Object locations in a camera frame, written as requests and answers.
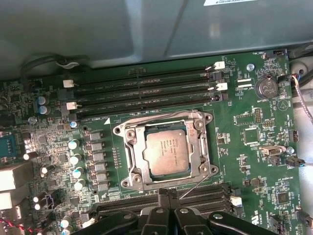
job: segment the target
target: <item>sticker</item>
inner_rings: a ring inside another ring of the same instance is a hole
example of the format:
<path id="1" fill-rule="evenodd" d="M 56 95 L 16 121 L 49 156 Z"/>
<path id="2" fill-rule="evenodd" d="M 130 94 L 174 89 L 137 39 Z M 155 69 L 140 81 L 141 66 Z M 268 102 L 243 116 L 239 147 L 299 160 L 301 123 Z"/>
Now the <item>sticker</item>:
<path id="1" fill-rule="evenodd" d="M 243 1 L 256 1 L 256 0 L 205 0 L 204 6 L 214 6 L 214 5 L 236 3 L 236 2 L 243 2 Z"/>

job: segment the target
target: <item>electrolytic capacitor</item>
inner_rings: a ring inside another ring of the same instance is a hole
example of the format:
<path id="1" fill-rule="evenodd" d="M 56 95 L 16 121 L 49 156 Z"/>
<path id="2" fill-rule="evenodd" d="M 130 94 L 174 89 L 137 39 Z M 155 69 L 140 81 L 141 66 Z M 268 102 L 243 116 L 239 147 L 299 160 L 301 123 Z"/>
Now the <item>electrolytic capacitor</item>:
<path id="1" fill-rule="evenodd" d="M 83 187 L 86 185 L 86 181 L 84 179 L 79 179 L 75 184 L 74 184 L 74 189 L 77 191 L 80 191 L 83 189 Z"/>
<path id="2" fill-rule="evenodd" d="M 48 114 L 51 112 L 51 109 L 50 109 L 50 107 L 40 106 L 40 107 L 38 108 L 38 112 L 39 112 L 40 114 L 43 114 L 43 115 L 48 115 Z"/>
<path id="3" fill-rule="evenodd" d="M 81 177 L 82 174 L 84 174 L 84 169 L 82 167 L 78 167 L 75 170 L 73 170 L 73 177 L 75 179 L 78 179 L 79 177 Z"/>
<path id="4" fill-rule="evenodd" d="M 35 117 L 29 117 L 27 121 L 29 124 L 33 125 L 37 122 L 37 119 Z"/>
<path id="5" fill-rule="evenodd" d="M 71 122 L 69 123 L 69 125 L 70 125 L 71 128 L 76 128 L 76 127 L 78 126 L 78 123 L 75 122 L 75 121 L 71 121 Z"/>
<path id="6" fill-rule="evenodd" d="M 35 204 L 35 210 L 39 211 L 42 207 L 44 207 L 47 204 L 46 199 L 42 199 L 40 202 Z"/>
<path id="7" fill-rule="evenodd" d="M 71 149 L 71 150 L 76 149 L 78 146 L 79 146 L 79 140 L 77 140 L 77 139 L 71 140 L 68 143 L 68 148 Z"/>
<path id="8" fill-rule="evenodd" d="M 70 157 L 69 163 L 72 165 L 76 165 L 82 159 L 82 155 L 75 154 L 74 156 Z"/>
<path id="9" fill-rule="evenodd" d="M 1 111 L 8 111 L 9 107 L 6 104 L 0 104 L 0 112 Z"/>
<path id="10" fill-rule="evenodd" d="M 55 169 L 54 165 L 48 165 L 41 168 L 41 172 L 42 174 L 47 174 L 49 171 L 52 171 L 54 169 Z"/>
<path id="11" fill-rule="evenodd" d="M 7 104 L 8 100 L 5 97 L 0 98 L 0 104 Z"/>
<path id="12" fill-rule="evenodd" d="M 23 158 L 24 158 L 24 160 L 30 160 L 30 159 L 33 159 L 33 158 L 36 158 L 36 157 L 38 157 L 38 153 L 37 152 L 29 152 L 29 153 L 25 153 L 24 155 L 23 155 Z"/>
<path id="13" fill-rule="evenodd" d="M 37 97 L 37 103 L 39 105 L 45 105 L 45 104 L 49 103 L 49 99 L 44 97 L 44 96 L 39 96 L 39 97 Z"/>
<path id="14" fill-rule="evenodd" d="M 73 231 L 73 227 L 69 225 L 62 230 L 62 235 L 70 235 L 72 231 Z"/>
<path id="15" fill-rule="evenodd" d="M 47 193 L 45 191 L 42 191 L 41 193 L 39 193 L 37 196 L 35 196 L 33 198 L 33 202 L 35 202 L 35 203 L 40 202 L 41 200 L 43 200 L 45 198 L 46 194 Z"/>
<path id="16" fill-rule="evenodd" d="M 67 228 L 69 224 L 71 223 L 72 219 L 68 215 L 64 216 L 63 219 L 61 220 L 61 227 L 62 228 Z"/>

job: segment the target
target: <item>green circuit board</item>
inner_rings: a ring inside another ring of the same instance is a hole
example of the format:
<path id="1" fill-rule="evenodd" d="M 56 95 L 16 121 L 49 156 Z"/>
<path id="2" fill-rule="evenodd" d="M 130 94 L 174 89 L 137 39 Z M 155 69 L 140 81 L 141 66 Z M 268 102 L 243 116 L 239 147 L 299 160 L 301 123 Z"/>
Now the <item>green circuit board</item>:
<path id="1" fill-rule="evenodd" d="M 225 67 L 205 70 L 216 62 L 224 62 Z M 248 64 L 255 68 L 248 71 Z M 222 71 L 214 74 L 222 77 L 210 81 L 209 71 Z M 15 143 L 10 155 L 1 155 L 1 161 L 6 164 L 22 162 L 25 148 L 37 151 L 39 157 L 32 159 L 35 178 L 29 184 L 30 196 L 42 190 L 62 189 L 62 202 L 53 209 L 55 221 L 47 231 L 60 234 L 62 217 L 73 213 L 76 215 L 72 226 L 77 230 L 83 223 L 77 213 L 88 211 L 95 203 L 157 193 L 157 188 L 138 191 L 122 187 L 130 166 L 124 139 L 114 133 L 114 128 L 133 118 L 195 110 L 213 117 L 205 128 L 210 164 L 219 169 L 201 186 L 227 183 L 231 188 L 239 188 L 240 218 L 272 229 L 270 216 L 277 215 L 283 221 L 281 234 L 303 234 L 295 214 L 296 207 L 300 206 L 298 169 L 284 162 L 297 153 L 291 83 L 278 79 L 287 74 L 287 51 L 271 50 L 34 78 L 28 80 L 27 91 L 20 80 L 2 82 L 0 97 L 5 98 L 8 107 L 2 111 L 2 115 L 6 115 L 3 131 L 12 133 L 10 141 Z M 273 98 L 260 98 L 256 93 L 257 82 L 266 77 L 277 82 L 277 94 Z M 64 88 L 64 80 L 72 80 L 73 87 Z M 226 89 L 216 89 L 218 84 L 225 83 Z M 39 114 L 42 112 L 38 104 L 40 96 L 46 98 L 47 115 Z M 75 109 L 68 107 L 71 102 L 76 102 Z M 29 118 L 34 118 L 35 123 L 30 124 Z M 71 126 L 71 120 L 78 126 Z M 27 144 L 25 133 L 31 134 Z M 92 133 L 100 133 L 101 137 L 89 142 Z M 72 140 L 79 143 L 70 150 L 68 143 Z M 1 148 L 2 144 L 6 148 L 6 143 L 7 140 L 0 138 Z M 260 150 L 268 145 L 280 146 L 283 151 L 271 158 Z M 101 162 L 105 163 L 107 189 L 100 189 L 92 177 L 97 164 L 92 159 L 96 147 L 104 155 Z M 286 153 L 287 147 L 295 152 Z M 82 156 L 75 166 L 69 162 L 74 154 Z M 54 165 L 54 170 L 40 176 L 41 167 L 50 164 Z M 86 185 L 82 190 L 74 188 L 77 179 L 72 172 L 77 167 L 84 169 L 80 179 L 84 179 Z M 172 187 L 187 189 L 194 185 Z M 38 224 L 48 211 L 47 208 L 32 210 L 34 223 Z"/>

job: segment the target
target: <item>integrated circuit chip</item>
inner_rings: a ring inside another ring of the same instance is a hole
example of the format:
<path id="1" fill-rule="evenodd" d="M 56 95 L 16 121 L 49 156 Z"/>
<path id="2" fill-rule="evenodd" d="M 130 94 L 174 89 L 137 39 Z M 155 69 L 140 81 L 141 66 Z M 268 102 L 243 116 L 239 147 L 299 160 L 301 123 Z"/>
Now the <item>integrated circuit chip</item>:
<path id="1" fill-rule="evenodd" d="M 183 130 L 148 134 L 146 144 L 144 159 L 149 162 L 153 175 L 175 174 L 188 170 L 189 155 Z"/>
<path id="2" fill-rule="evenodd" d="M 66 162 L 67 161 L 67 155 L 66 154 L 60 154 L 59 159 L 61 162 Z"/>
<path id="3" fill-rule="evenodd" d="M 289 197 L 287 192 L 282 192 L 277 194 L 277 202 L 279 204 L 287 203 L 289 202 Z"/>
<path id="4" fill-rule="evenodd" d="M 245 145 L 259 142 L 259 133 L 257 128 L 249 128 L 244 130 Z"/>
<path id="5" fill-rule="evenodd" d="M 45 144 L 45 143 L 47 143 L 47 138 L 46 138 L 46 136 L 40 136 L 38 141 L 40 144 Z"/>

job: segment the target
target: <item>capacitor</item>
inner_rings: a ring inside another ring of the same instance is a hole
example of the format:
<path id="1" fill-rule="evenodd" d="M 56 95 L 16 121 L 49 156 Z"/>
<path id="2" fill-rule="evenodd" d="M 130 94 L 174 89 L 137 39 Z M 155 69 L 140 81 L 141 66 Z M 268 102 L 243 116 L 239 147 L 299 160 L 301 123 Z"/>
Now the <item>capacitor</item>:
<path id="1" fill-rule="evenodd" d="M 8 111 L 9 107 L 6 104 L 0 104 L 0 112 L 1 111 Z"/>
<path id="2" fill-rule="evenodd" d="M 35 202 L 35 203 L 40 202 L 41 200 L 43 200 L 45 198 L 46 194 L 47 193 L 45 191 L 42 191 L 41 193 L 39 193 L 37 196 L 35 196 L 33 198 L 33 202 Z"/>
<path id="3" fill-rule="evenodd" d="M 69 125 L 70 125 L 71 128 L 76 128 L 76 127 L 78 126 L 78 123 L 75 122 L 75 121 L 71 121 L 71 122 L 69 123 Z"/>
<path id="4" fill-rule="evenodd" d="M 272 77 L 258 80 L 255 84 L 255 92 L 261 99 L 270 99 L 278 95 L 277 82 Z"/>
<path id="5" fill-rule="evenodd" d="M 74 156 L 70 157 L 69 163 L 72 165 L 76 165 L 82 159 L 82 155 L 75 154 Z"/>
<path id="6" fill-rule="evenodd" d="M 55 169 L 54 165 L 48 165 L 48 166 L 44 166 L 43 168 L 41 168 L 41 172 L 42 174 L 47 174 L 48 172 L 54 169 Z"/>
<path id="7" fill-rule="evenodd" d="M 68 143 L 68 148 L 71 149 L 71 150 L 74 150 L 74 149 L 77 148 L 78 146 L 79 146 L 79 140 L 77 140 L 77 139 L 71 140 L 71 141 Z"/>
<path id="8" fill-rule="evenodd" d="M 25 153 L 24 155 L 23 155 L 23 158 L 24 158 L 24 160 L 29 160 L 29 159 L 33 159 L 33 158 L 36 158 L 36 157 L 38 157 L 38 153 L 37 152 L 29 152 L 29 153 Z"/>
<path id="9" fill-rule="evenodd" d="M 35 204 L 35 210 L 39 211 L 42 207 L 44 207 L 47 204 L 46 199 L 42 199 L 40 202 Z"/>
<path id="10" fill-rule="evenodd" d="M 51 109 L 50 109 L 50 107 L 40 106 L 40 107 L 38 108 L 38 112 L 39 112 L 40 114 L 48 115 L 48 114 L 51 112 Z"/>
<path id="11" fill-rule="evenodd" d="M 44 96 L 37 97 L 37 104 L 39 105 L 45 105 L 49 103 L 49 99 Z"/>
<path id="12" fill-rule="evenodd" d="M 62 235 L 70 235 L 72 231 L 73 231 L 73 227 L 69 225 L 62 230 Z"/>
<path id="13" fill-rule="evenodd" d="M 78 167 L 75 170 L 73 170 L 73 177 L 75 179 L 78 179 L 79 177 L 81 177 L 82 174 L 84 174 L 84 169 L 82 167 Z"/>
<path id="14" fill-rule="evenodd" d="M 37 122 L 37 119 L 35 117 L 29 117 L 27 121 L 29 124 L 33 125 Z"/>
<path id="15" fill-rule="evenodd" d="M 0 98 L 0 104 L 7 104 L 8 100 L 5 97 Z"/>
<path id="16" fill-rule="evenodd" d="M 86 185 L 86 181 L 84 179 L 79 179 L 74 184 L 74 189 L 77 190 L 77 191 L 82 190 L 85 185 Z"/>
<path id="17" fill-rule="evenodd" d="M 61 227 L 62 228 L 67 228 L 69 224 L 71 223 L 72 219 L 68 215 L 64 216 L 63 219 L 61 220 Z"/>

